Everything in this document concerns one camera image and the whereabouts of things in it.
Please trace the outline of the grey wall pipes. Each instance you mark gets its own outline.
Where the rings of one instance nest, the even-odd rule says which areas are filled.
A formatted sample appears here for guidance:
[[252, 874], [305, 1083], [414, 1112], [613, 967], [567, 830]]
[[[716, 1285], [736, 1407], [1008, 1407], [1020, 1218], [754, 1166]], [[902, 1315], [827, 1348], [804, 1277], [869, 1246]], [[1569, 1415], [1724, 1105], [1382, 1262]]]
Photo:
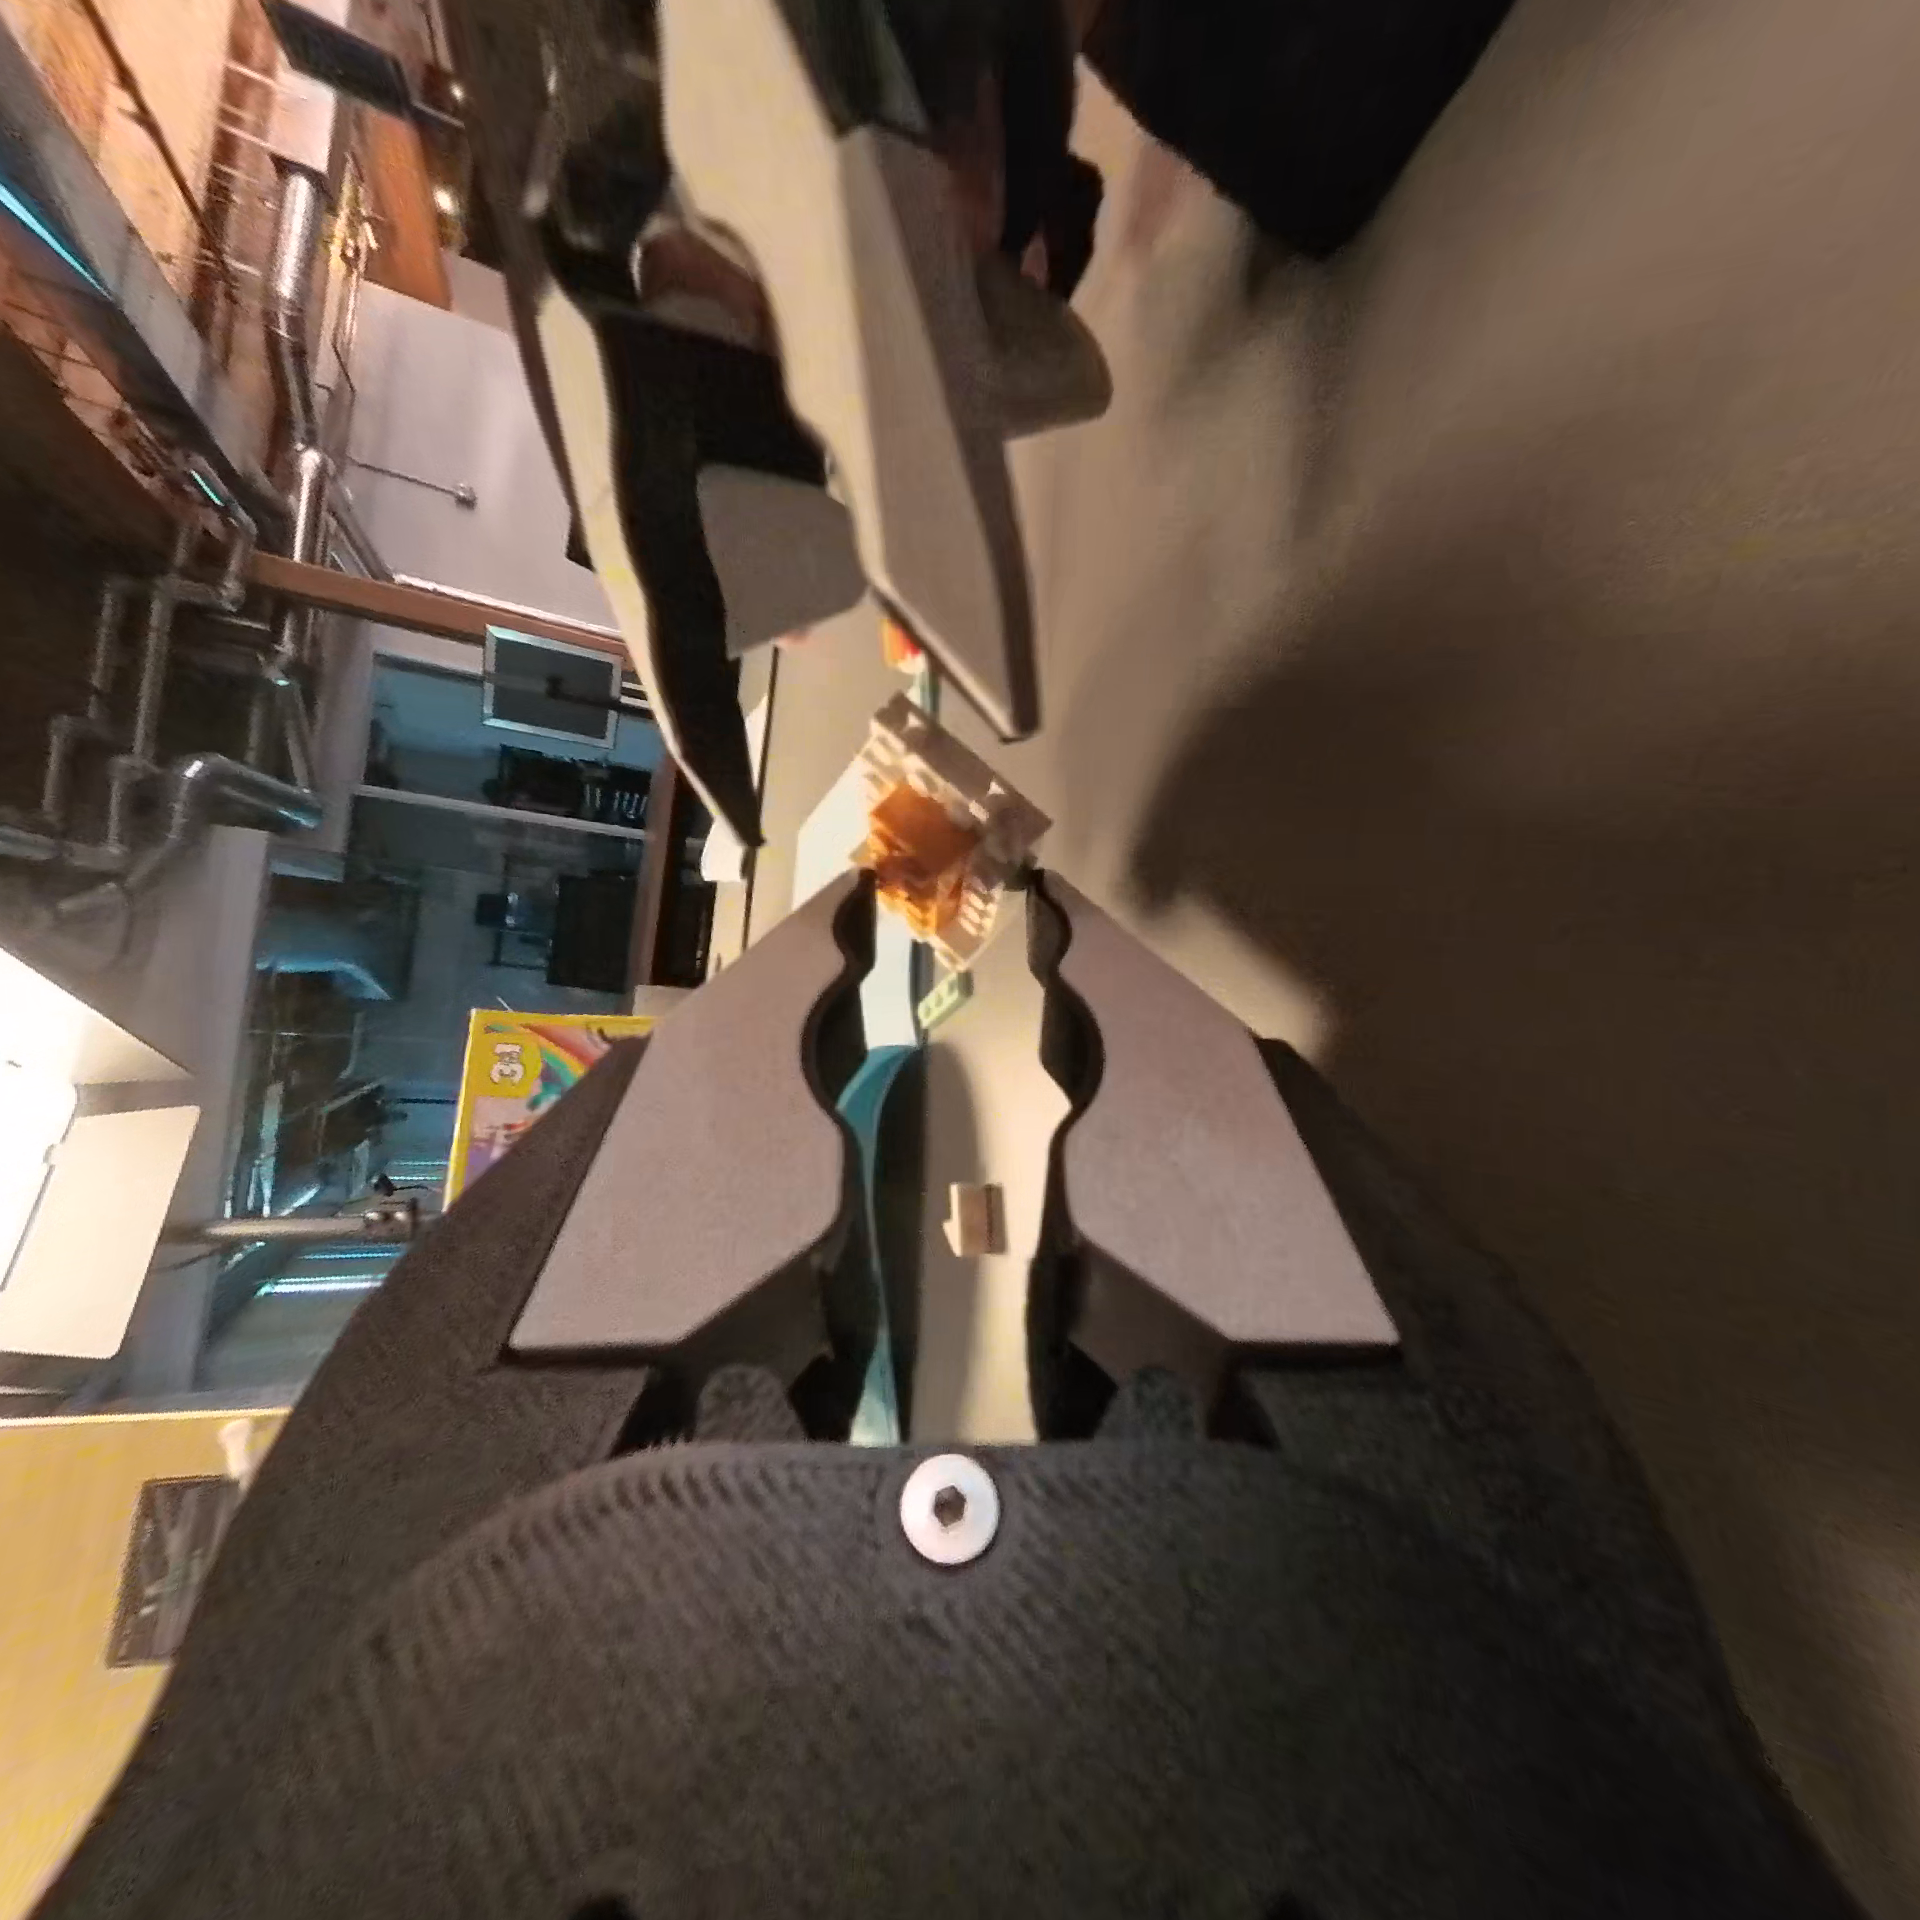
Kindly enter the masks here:
[[[112, 569], [92, 598], [74, 698], [48, 715], [33, 805], [5, 805], [5, 876], [63, 891], [59, 921], [128, 905], [213, 826], [324, 822], [315, 743], [293, 656], [246, 617], [260, 555], [246, 514], [184, 520], [157, 571]], [[239, 685], [246, 739], [163, 750], [176, 664]]]

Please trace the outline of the silver ventilation duct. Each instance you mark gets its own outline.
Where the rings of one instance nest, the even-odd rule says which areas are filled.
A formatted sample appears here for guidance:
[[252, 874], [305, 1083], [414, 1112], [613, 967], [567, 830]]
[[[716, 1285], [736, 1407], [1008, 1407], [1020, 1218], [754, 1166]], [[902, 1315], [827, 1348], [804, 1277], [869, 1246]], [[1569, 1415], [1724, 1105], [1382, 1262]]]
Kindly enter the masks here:
[[264, 329], [289, 440], [289, 555], [324, 565], [330, 534], [332, 460], [314, 375], [314, 301], [324, 241], [324, 177], [275, 157], [275, 234], [264, 282]]

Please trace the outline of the white and orange lego assembly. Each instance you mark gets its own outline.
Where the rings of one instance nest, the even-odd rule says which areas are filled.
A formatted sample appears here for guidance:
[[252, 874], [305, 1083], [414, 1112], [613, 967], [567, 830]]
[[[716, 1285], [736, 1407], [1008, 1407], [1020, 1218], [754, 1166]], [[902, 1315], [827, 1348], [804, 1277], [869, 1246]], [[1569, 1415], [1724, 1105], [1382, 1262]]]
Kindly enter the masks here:
[[852, 864], [943, 967], [973, 972], [1052, 817], [904, 690], [876, 709], [853, 770]]

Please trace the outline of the wall monitor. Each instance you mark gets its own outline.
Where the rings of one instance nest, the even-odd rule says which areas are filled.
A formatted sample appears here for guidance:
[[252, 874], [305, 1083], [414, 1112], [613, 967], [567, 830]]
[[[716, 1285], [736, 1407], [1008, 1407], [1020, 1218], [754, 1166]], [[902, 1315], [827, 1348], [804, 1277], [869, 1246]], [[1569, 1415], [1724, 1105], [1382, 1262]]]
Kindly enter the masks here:
[[482, 641], [482, 722], [568, 747], [616, 744], [626, 673], [609, 653], [489, 627]]

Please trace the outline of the yellow lego box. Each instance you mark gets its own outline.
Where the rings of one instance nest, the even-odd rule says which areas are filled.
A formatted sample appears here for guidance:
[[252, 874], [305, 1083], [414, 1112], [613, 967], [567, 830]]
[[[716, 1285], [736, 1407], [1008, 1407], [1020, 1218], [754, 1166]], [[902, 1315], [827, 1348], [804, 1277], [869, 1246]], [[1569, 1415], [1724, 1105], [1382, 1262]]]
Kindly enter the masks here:
[[606, 1052], [644, 1038], [657, 1019], [634, 1013], [473, 1009], [444, 1209], [497, 1165]]

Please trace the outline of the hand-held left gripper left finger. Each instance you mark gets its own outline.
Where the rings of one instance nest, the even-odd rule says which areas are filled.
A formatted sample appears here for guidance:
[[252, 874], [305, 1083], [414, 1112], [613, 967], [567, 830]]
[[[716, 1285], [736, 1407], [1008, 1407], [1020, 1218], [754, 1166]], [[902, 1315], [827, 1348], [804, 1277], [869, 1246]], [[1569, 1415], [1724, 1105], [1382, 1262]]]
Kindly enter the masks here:
[[516, 1359], [637, 1361], [687, 1400], [771, 1374], [856, 1441], [885, 1338], [860, 1139], [873, 877], [848, 870], [647, 1035], [509, 1338]]

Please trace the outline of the wooden table with white legs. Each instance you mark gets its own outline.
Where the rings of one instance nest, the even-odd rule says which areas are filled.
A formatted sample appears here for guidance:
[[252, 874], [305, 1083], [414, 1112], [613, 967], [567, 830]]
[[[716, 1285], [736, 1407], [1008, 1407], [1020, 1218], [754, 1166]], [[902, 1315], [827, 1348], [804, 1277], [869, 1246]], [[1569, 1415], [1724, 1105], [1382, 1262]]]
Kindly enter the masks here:
[[99, 1812], [170, 1662], [110, 1670], [109, 1620], [140, 1486], [250, 1488], [287, 1405], [47, 1415], [3, 1433], [3, 1914], [24, 1915]]

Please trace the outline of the black table label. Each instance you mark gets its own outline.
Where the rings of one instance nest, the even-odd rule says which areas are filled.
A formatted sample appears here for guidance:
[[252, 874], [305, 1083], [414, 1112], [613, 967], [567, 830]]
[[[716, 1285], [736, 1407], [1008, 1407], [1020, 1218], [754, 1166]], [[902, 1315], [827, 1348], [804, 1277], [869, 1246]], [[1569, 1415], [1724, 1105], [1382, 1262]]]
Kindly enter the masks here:
[[134, 1500], [109, 1620], [110, 1670], [170, 1662], [241, 1506], [232, 1476], [146, 1480]]

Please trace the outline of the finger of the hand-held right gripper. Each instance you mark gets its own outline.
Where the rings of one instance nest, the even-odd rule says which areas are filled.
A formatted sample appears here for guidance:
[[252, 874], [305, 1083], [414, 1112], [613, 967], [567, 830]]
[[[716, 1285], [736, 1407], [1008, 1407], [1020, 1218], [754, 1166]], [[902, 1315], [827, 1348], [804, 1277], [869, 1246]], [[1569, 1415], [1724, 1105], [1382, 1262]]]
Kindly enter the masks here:
[[850, 510], [779, 360], [548, 282], [524, 331], [588, 560], [682, 775], [744, 845], [759, 785], [739, 659], [850, 613]]
[[661, 85], [674, 184], [766, 292], [867, 586], [998, 737], [1034, 734], [1006, 447], [1106, 406], [1099, 344], [966, 233], [882, 3], [665, 2]]

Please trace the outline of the white tabletop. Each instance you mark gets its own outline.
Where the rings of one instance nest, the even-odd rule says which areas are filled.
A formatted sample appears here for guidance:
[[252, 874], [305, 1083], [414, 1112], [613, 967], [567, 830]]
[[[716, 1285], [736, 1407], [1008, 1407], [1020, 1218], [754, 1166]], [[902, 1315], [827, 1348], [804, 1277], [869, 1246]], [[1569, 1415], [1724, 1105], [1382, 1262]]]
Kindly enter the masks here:
[[3, 1354], [109, 1359], [201, 1122], [193, 1077], [3, 954]]

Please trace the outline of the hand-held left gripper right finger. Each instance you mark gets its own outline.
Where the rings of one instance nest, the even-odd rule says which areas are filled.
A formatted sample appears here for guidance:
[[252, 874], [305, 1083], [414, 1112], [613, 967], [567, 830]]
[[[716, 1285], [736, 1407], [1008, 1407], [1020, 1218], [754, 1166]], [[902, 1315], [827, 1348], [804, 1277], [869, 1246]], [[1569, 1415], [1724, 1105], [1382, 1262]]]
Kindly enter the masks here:
[[1203, 1418], [1241, 1378], [1382, 1363], [1399, 1333], [1262, 1040], [1058, 874], [1026, 888], [1047, 1148], [1024, 1339], [1038, 1427], [1141, 1374]]

